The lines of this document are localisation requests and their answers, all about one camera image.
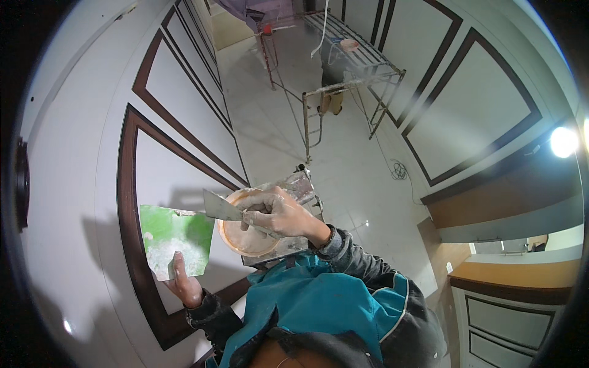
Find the bowl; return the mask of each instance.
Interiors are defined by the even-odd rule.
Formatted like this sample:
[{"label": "bowl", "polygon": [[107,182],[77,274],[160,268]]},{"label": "bowl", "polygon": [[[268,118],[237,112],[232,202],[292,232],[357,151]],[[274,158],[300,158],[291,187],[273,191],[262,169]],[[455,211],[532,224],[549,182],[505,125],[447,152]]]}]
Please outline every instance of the bowl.
[{"label": "bowl", "polygon": [[[238,204],[244,198],[262,193],[263,191],[255,188],[245,188],[231,193],[227,201],[232,205]],[[271,236],[263,238],[252,226],[247,231],[240,228],[240,221],[223,221],[217,222],[217,230],[225,244],[237,254],[246,257],[259,257],[271,252],[279,242]]]},{"label": "bowl", "polygon": [[339,41],[339,44],[342,46],[342,49],[346,52],[354,52],[358,50],[360,43],[353,39],[345,38]]}]

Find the putty knife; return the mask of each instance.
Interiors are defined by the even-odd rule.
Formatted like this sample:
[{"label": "putty knife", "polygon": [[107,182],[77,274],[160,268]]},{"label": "putty knife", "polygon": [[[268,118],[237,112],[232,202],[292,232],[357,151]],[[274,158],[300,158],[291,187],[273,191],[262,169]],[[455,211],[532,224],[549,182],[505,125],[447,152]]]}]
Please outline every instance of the putty knife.
[{"label": "putty knife", "polygon": [[[227,202],[227,200],[220,195],[203,189],[203,198],[204,211],[207,216],[218,218],[219,220],[223,221],[243,221],[243,212],[241,212],[231,203]],[[249,226],[253,226],[256,230],[260,230],[262,233],[266,233],[275,239],[280,239],[283,237],[282,235],[276,234],[274,231],[268,230],[261,226],[252,224],[249,224]]]}]

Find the bright light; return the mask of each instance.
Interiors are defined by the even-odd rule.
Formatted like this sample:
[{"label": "bright light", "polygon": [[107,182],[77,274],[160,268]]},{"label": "bright light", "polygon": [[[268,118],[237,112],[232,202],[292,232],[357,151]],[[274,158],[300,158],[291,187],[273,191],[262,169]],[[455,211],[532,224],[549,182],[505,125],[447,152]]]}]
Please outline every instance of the bright light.
[{"label": "bright light", "polygon": [[66,320],[64,320],[64,329],[67,333],[72,334],[72,326]]},{"label": "bright light", "polygon": [[578,147],[579,139],[569,129],[558,127],[550,136],[550,147],[558,157],[569,157]]}]

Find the pants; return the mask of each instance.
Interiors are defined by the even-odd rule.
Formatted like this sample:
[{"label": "pants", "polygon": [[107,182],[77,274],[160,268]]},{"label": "pants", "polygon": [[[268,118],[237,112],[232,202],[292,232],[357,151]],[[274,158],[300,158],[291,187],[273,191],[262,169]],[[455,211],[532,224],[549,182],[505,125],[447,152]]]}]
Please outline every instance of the pants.
[{"label": "pants", "polygon": [[337,93],[335,95],[323,95],[323,98],[321,99],[321,106],[319,108],[321,114],[325,114],[329,110],[334,115],[338,115],[342,109],[342,101],[343,92]]}]

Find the tile floor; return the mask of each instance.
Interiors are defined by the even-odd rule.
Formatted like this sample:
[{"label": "tile floor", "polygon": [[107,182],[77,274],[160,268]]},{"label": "tile floor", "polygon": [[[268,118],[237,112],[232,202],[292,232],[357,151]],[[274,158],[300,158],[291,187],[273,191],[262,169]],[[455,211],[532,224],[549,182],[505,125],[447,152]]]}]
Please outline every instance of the tile floor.
[{"label": "tile floor", "polygon": [[[318,37],[298,26],[277,31],[274,40],[280,63],[274,80],[298,96],[319,88],[320,58],[310,58]],[[220,50],[217,60],[251,184],[289,175],[305,161],[301,103],[280,88],[270,89],[256,38]],[[318,102],[318,97],[310,99],[309,105],[314,108]],[[311,118],[310,130],[314,125],[318,118]],[[368,140],[366,118],[350,92],[345,92],[337,117],[325,116],[323,130],[322,142],[311,149],[309,169],[324,201],[325,222],[349,230],[355,243],[383,257],[430,295],[436,280],[416,226],[428,212],[412,202],[409,180],[391,178],[377,140]]]}]

